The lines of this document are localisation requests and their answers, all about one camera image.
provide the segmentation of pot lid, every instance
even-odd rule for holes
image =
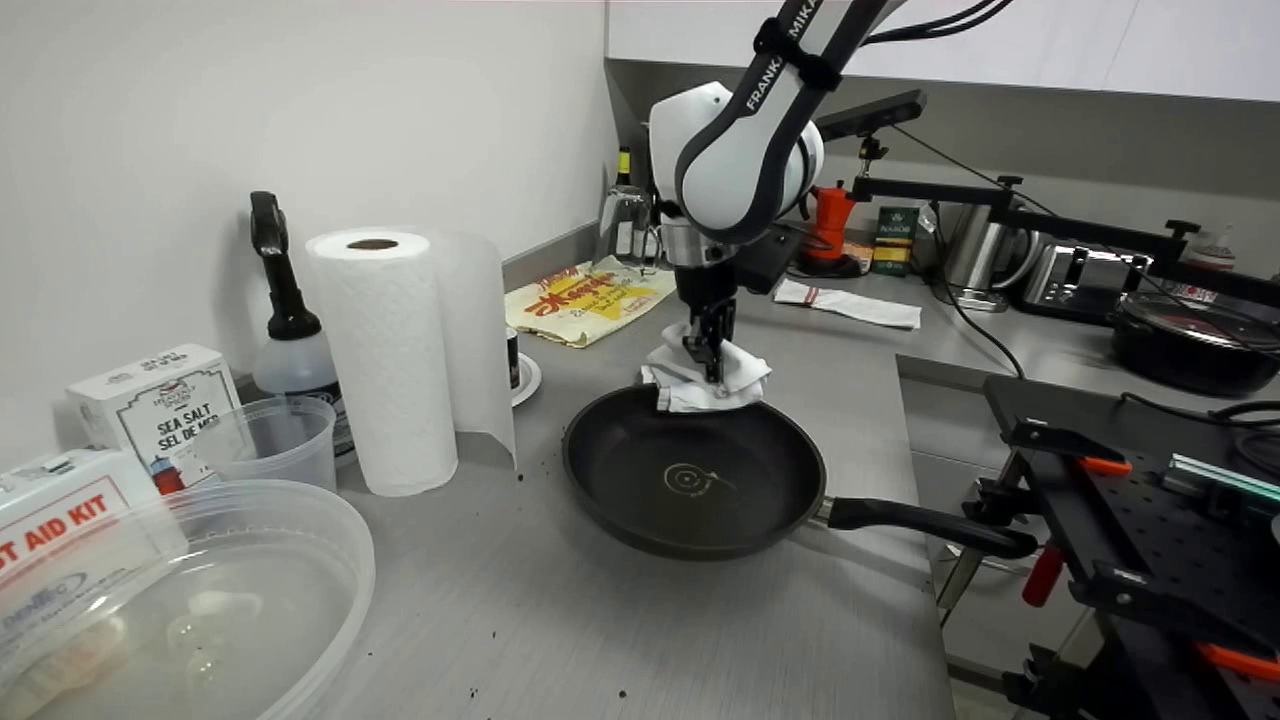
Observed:
[[[1243,348],[1222,332],[1225,329],[1254,348],[1280,350],[1280,328],[1220,305],[1185,299],[1179,301],[1153,292],[1135,292],[1120,301],[1120,309],[1139,320],[1192,340]]]

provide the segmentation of gray countertop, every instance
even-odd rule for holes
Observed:
[[[773,366],[768,401],[813,437],[828,492],[916,502],[902,372],[973,384],[1002,357],[914,278],[844,287],[923,307],[915,332],[740,299],[736,340]],[[628,384],[669,299],[586,350],[521,336],[543,369],[516,410],[520,474],[490,438],[462,436],[445,487],[342,495],[369,521],[378,584],[326,717],[951,717],[942,638],[919,534],[805,527],[751,557],[652,557],[575,505],[559,443],[573,415]],[[1110,331],[1010,311],[982,322],[1033,379],[1211,400],[1140,380],[1107,359]],[[1275,395],[1274,387],[1260,393]]]

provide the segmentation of stainless steel kettle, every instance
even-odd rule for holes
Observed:
[[[1014,209],[1021,206],[1020,202],[1014,204]],[[1027,277],[1036,265],[1041,233],[991,222],[989,205],[965,205],[955,227],[951,242],[947,243],[942,277],[952,287],[956,304],[966,310],[1004,313],[1009,307],[1009,299],[1001,291]],[[997,260],[1007,256],[1002,252],[1005,243],[1019,236],[1028,238],[1027,255],[1012,273],[993,281]]]

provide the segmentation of black spray nozzle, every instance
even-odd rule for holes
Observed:
[[[266,334],[274,340],[301,340],[320,332],[320,319],[302,304],[302,291],[289,263],[289,229],[275,195],[255,191],[248,227],[253,250],[262,256],[266,283],[271,287],[271,319]]]

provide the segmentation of white cloth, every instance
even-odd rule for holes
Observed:
[[[713,413],[733,410],[764,400],[764,380],[773,372],[769,364],[732,342],[721,343],[724,380],[710,384],[703,366],[694,361],[681,342],[690,333],[689,323],[676,323],[662,331],[662,345],[640,366],[640,378],[658,386],[658,410],[663,413]]]
[[[808,305],[888,328],[914,331],[920,327],[920,309],[915,305],[887,302],[842,290],[812,287],[788,279],[783,279],[778,284],[778,290],[773,293],[773,301],[786,305]]]

